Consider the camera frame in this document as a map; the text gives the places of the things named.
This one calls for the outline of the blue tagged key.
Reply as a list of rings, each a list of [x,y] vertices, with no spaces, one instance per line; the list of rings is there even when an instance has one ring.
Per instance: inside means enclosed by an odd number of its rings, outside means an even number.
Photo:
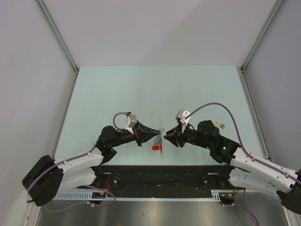
[[[162,142],[162,140],[160,138],[155,138],[155,140],[154,140],[155,145],[160,145],[161,142]]]

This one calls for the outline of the red handled keyring holder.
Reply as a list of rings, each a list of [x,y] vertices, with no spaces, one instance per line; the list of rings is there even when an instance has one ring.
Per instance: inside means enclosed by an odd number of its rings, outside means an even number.
[[[163,153],[163,132],[164,132],[164,128],[161,127],[159,129],[159,135],[158,135],[158,145],[159,145],[159,150],[160,150],[160,153]]]

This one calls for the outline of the yellow tagged key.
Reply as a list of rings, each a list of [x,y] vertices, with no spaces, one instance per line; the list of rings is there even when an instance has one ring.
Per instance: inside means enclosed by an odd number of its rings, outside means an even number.
[[[225,128],[225,125],[222,122],[214,122],[214,126],[221,129]]]

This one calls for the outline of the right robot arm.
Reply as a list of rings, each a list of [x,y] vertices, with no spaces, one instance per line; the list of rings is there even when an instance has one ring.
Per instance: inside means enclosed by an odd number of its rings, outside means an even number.
[[[222,189],[243,187],[265,194],[288,210],[301,212],[301,172],[285,168],[246,151],[243,146],[222,136],[211,120],[202,121],[197,129],[179,123],[164,139],[176,147],[186,143],[206,148],[218,163],[227,165],[227,172],[217,177]]]

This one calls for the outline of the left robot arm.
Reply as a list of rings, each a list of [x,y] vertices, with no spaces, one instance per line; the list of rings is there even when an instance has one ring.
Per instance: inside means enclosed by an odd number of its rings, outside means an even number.
[[[42,156],[23,178],[22,185],[31,198],[30,202],[39,207],[62,191],[90,185],[99,188],[104,182],[100,165],[117,154],[115,147],[130,142],[142,146],[157,135],[159,130],[146,127],[139,121],[129,129],[116,130],[113,126],[106,126],[89,151],[62,159]]]

